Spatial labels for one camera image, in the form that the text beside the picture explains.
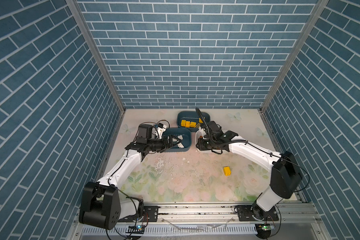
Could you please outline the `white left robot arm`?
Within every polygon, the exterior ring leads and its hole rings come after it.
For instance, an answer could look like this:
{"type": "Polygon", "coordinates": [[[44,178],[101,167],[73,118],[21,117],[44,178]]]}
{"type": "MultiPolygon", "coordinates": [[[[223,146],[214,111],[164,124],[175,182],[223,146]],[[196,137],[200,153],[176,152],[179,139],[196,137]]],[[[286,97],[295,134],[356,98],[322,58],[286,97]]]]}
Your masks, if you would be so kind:
{"type": "Polygon", "coordinates": [[[122,201],[121,187],[149,153],[165,152],[182,142],[177,136],[161,139],[142,139],[131,142],[118,163],[102,178],[88,182],[82,193],[79,222],[106,230],[112,230],[120,219],[133,217],[139,220],[144,215],[144,201],[130,197],[122,201]]]}

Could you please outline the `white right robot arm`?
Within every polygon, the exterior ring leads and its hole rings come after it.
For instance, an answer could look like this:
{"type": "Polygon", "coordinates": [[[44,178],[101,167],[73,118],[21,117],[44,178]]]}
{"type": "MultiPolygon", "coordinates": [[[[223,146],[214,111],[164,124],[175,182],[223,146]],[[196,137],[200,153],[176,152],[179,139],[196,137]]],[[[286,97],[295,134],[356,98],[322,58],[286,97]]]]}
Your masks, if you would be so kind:
{"type": "Polygon", "coordinates": [[[302,169],[290,152],[273,152],[249,142],[235,132],[223,132],[214,121],[201,123],[198,132],[201,134],[196,142],[199,151],[215,154],[231,152],[249,159],[270,173],[269,186],[251,206],[252,216],[258,221],[267,218],[280,201],[289,199],[302,182],[302,169]]]}

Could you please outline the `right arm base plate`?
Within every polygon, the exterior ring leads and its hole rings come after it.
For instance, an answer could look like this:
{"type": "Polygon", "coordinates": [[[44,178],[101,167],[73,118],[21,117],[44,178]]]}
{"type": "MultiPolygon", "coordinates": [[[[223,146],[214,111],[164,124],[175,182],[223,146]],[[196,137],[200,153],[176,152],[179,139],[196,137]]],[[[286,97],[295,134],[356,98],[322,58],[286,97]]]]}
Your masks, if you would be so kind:
{"type": "Polygon", "coordinates": [[[234,212],[238,215],[240,222],[279,220],[278,211],[275,206],[268,212],[265,212],[259,207],[238,205],[234,207],[234,212]]]}

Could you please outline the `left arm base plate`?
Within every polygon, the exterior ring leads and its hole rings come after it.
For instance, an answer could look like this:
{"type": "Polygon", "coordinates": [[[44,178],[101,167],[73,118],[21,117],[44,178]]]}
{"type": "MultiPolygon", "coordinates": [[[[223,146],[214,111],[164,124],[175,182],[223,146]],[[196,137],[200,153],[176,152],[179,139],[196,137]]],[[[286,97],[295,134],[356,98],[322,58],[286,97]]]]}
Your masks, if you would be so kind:
{"type": "Polygon", "coordinates": [[[144,221],[145,223],[151,223],[151,222],[157,222],[158,215],[159,215],[159,206],[145,206],[144,210],[141,211],[142,215],[138,218],[136,216],[127,216],[124,218],[121,218],[119,222],[122,223],[132,223],[136,220],[138,222],[144,221]]]}

